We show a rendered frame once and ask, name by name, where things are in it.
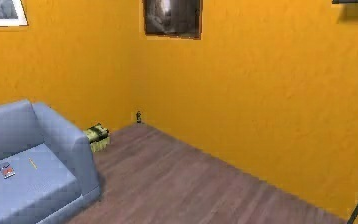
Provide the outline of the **yellow green box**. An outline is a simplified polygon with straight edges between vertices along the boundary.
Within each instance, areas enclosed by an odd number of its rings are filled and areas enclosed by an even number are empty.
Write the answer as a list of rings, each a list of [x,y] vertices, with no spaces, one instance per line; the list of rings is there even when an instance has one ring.
[[[100,123],[84,131],[89,139],[90,147],[93,152],[103,150],[110,143],[109,130]]]

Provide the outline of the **dark framed picture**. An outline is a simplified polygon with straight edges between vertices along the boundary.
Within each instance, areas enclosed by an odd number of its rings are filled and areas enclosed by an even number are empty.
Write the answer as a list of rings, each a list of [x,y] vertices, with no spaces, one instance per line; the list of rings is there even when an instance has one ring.
[[[142,5],[147,36],[201,38],[203,0],[142,0]]]

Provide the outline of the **light blue sofa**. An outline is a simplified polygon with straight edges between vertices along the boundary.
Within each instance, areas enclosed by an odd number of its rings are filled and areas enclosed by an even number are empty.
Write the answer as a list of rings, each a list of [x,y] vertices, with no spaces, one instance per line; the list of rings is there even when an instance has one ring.
[[[31,158],[37,165],[34,169]],[[101,194],[87,136],[43,103],[0,106],[0,224],[64,224]]]

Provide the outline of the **small red grey book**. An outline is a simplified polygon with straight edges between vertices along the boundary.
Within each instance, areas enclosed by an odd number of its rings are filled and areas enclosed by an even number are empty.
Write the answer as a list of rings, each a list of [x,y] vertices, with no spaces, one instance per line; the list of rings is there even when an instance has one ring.
[[[15,171],[10,163],[4,162],[0,165],[0,172],[4,179],[10,178],[15,175]]]

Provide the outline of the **white framed picture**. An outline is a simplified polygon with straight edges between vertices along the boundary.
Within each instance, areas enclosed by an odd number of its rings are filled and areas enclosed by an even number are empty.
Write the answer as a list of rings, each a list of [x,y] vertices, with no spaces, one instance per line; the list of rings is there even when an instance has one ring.
[[[23,0],[0,0],[0,27],[27,25]]]

